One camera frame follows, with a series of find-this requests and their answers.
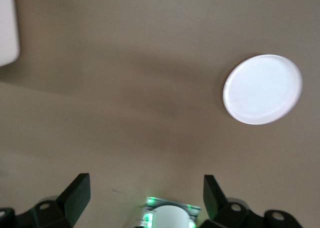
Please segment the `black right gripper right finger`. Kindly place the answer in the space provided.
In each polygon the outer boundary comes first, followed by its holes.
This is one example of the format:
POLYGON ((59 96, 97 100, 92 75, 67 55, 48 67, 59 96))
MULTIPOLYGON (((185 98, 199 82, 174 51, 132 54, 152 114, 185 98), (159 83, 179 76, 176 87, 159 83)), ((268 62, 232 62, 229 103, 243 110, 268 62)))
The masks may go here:
POLYGON ((299 228, 300 223, 282 210, 267 210, 263 216, 255 214, 240 201, 230 201, 213 175, 203 180, 203 202, 208 214, 201 228, 299 228))

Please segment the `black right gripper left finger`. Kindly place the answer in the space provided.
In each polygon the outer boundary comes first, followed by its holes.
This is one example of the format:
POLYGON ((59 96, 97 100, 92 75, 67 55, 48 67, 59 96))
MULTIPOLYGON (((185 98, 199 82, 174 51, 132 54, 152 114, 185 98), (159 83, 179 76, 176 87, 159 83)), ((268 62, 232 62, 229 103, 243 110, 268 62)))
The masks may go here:
POLYGON ((2 228, 73 228, 90 201, 90 174, 80 173, 54 200, 37 203, 24 213, 0 209, 2 228))

